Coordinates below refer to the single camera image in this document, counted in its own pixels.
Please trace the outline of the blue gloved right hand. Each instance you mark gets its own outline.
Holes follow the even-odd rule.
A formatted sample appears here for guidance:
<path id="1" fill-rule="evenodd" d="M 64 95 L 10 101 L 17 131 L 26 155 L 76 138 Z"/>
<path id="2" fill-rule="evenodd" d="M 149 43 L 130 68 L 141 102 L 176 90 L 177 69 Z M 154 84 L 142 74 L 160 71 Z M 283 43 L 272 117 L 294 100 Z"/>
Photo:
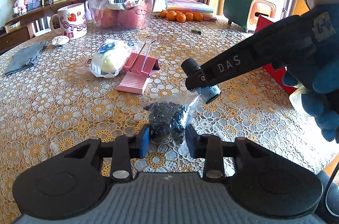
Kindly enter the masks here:
<path id="1" fill-rule="evenodd" d="M 338 90 L 338 60 L 322 68 L 313 64 L 288 66 L 283 83 L 297 88 L 290 95 L 294 109 L 301 115 L 314 117 L 327 141 L 338 141 L 338 112 L 333 110 L 325 97 Z"/>

